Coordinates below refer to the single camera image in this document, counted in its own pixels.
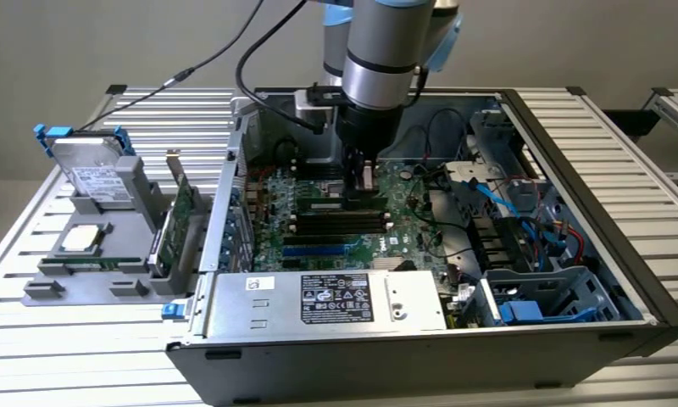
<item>sticker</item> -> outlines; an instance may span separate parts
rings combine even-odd
[[[369,275],[302,276],[301,307],[305,324],[373,322]]]
[[[246,278],[246,291],[273,290],[274,279],[272,277]]]
[[[73,167],[72,172],[81,186],[80,189],[94,202],[130,201],[130,195],[113,167]]]

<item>white label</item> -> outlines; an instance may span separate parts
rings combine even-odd
[[[246,278],[246,291],[273,290],[273,277]]]
[[[94,202],[129,202],[130,195],[113,167],[73,167],[76,181]]]

